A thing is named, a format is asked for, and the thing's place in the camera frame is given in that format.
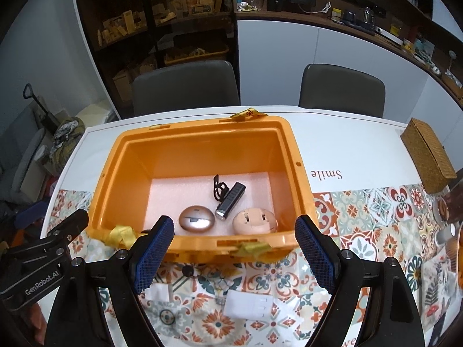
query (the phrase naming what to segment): screw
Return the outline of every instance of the screw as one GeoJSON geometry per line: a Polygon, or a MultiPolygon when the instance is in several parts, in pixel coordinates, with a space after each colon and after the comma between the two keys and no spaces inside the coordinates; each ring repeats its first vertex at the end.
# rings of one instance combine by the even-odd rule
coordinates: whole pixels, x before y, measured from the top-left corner
{"type": "Polygon", "coordinates": [[[391,266],[397,266],[399,264],[394,257],[387,257],[386,262],[391,266]]]}
{"type": "Polygon", "coordinates": [[[349,249],[343,249],[341,255],[346,259],[351,259],[354,256],[353,252],[349,249]]]}
{"type": "Polygon", "coordinates": [[[192,278],[194,276],[194,268],[191,265],[185,265],[181,268],[181,273],[187,278],[192,278]]]}
{"type": "Polygon", "coordinates": [[[79,266],[82,263],[82,258],[76,257],[71,261],[71,265],[76,267],[79,266]]]}
{"type": "Polygon", "coordinates": [[[129,254],[129,251],[127,249],[120,249],[116,252],[116,258],[122,259],[127,257],[129,254]]]}

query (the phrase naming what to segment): orange plastic box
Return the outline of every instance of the orange plastic box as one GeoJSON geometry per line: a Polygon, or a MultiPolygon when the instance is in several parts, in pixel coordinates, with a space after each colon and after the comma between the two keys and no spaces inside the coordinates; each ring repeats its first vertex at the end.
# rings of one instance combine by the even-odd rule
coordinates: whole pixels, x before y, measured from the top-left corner
{"type": "Polygon", "coordinates": [[[98,181],[87,232],[92,238],[105,240],[114,227],[128,225],[139,236],[144,227],[152,179],[256,172],[268,173],[278,220],[277,233],[176,235],[165,260],[188,263],[255,261],[251,256],[233,254],[241,243],[259,241],[272,247],[271,251],[259,256],[259,260],[277,261],[298,246],[294,236],[297,217],[308,214],[312,220],[317,220],[295,137],[289,123],[281,117],[189,121],[122,133],[98,181]]]}

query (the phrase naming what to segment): yellow ribbon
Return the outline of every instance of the yellow ribbon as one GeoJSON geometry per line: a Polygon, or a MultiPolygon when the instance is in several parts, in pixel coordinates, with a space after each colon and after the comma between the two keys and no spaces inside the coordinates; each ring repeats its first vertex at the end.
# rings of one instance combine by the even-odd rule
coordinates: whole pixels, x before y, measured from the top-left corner
{"type": "Polygon", "coordinates": [[[238,247],[238,251],[233,255],[238,257],[253,256],[257,259],[261,254],[272,250],[266,242],[244,242],[238,247]]]}
{"type": "Polygon", "coordinates": [[[246,111],[242,111],[239,113],[235,113],[234,115],[231,115],[230,118],[232,120],[242,121],[246,117],[263,117],[263,116],[268,116],[268,115],[266,113],[259,112],[256,109],[251,107],[251,108],[248,108],[246,111]]]}
{"type": "Polygon", "coordinates": [[[127,249],[130,249],[136,240],[137,235],[132,227],[116,226],[103,242],[113,248],[118,248],[122,242],[127,249]]]}

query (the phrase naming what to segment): sofa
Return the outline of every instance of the sofa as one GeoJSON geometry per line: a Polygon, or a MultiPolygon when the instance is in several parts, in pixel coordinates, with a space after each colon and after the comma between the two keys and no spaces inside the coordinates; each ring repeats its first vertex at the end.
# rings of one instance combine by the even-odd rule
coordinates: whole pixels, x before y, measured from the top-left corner
{"type": "Polygon", "coordinates": [[[21,190],[21,185],[44,136],[45,129],[38,126],[31,105],[0,135],[0,201],[13,204],[35,201],[21,190]]]}

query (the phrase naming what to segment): cabinet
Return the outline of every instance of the cabinet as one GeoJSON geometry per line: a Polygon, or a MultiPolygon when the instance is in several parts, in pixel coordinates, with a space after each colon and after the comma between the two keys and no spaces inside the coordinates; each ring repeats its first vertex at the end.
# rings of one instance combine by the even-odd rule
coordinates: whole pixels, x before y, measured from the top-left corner
{"type": "Polygon", "coordinates": [[[410,61],[365,40],[319,29],[317,64],[355,69],[380,79],[386,88],[383,118],[404,123],[424,89],[428,74],[410,61]]]}
{"type": "Polygon", "coordinates": [[[461,109],[452,97],[428,75],[423,92],[410,117],[428,123],[438,139],[444,142],[461,114],[461,109]]]}
{"type": "Polygon", "coordinates": [[[453,128],[452,132],[442,142],[453,168],[457,171],[463,168],[463,112],[460,111],[460,117],[453,128]]]}
{"type": "Polygon", "coordinates": [[[241,105],[298,105],[318,31],[298,23],[238,21],[241,105]]]}
{"type": "Polygon", "coordinates": [[[76,0],[76,7],[96,69],[122,118],[133,117],[130,84],[144,71],[217,53],[235,64],[231,0],[76,0]],[[121,72],[129,92],[115,84],[121,72]]]}
{"type": "Polygon", "coordinates": [[[432,0],[432,20],[463,41],[463,32],[442,0],[432,0]]]}

